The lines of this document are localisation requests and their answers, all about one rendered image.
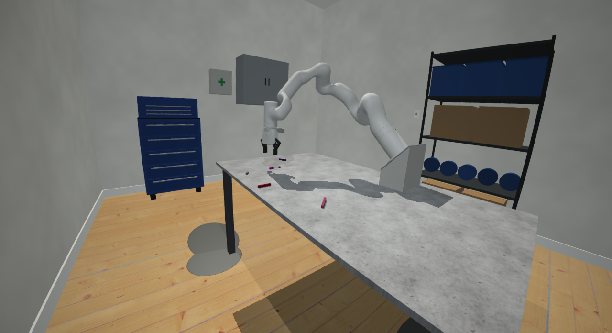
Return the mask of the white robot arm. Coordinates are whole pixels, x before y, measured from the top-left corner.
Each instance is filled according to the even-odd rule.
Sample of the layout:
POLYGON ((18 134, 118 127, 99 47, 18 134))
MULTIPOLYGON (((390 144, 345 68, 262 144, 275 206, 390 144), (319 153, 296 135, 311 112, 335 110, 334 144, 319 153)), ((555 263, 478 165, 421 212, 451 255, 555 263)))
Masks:
POLYGON ((320 95, 334 95, 345 104, 356 122, 364 126, 370 125, 370 132, 390 158, 387 162, 389 163, 408 146, 388 121, 380 96, 367 93, 359 102, 355 93, 345 84, 332 85, 330 73, 330 66, 327 63, 319 63, 311 69, 294 73, 277 95, 278 101, 281 102, 279 107, 277 102, 264 102, 264 127, 277 128, 277 120, 284 120, 292 109, 290 99, 297 93, 301 85, 316 77, 316 90, 320 95))

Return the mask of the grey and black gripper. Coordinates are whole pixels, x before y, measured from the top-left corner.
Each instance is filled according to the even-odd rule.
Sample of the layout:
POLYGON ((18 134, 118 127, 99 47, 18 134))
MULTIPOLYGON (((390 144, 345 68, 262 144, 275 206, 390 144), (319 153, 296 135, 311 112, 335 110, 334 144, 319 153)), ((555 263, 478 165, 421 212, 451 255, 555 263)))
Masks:
POLYGON ((277 149, 280 147, 281 142, 278 140, 277 128, 269 129, 264 128, 262 134, 262 146, 263 146, 263 154, 267 153, 267 145, 273 145, 273 155, 277 155, 277 149), (271 134, 273 133, 273 134, 271 134))

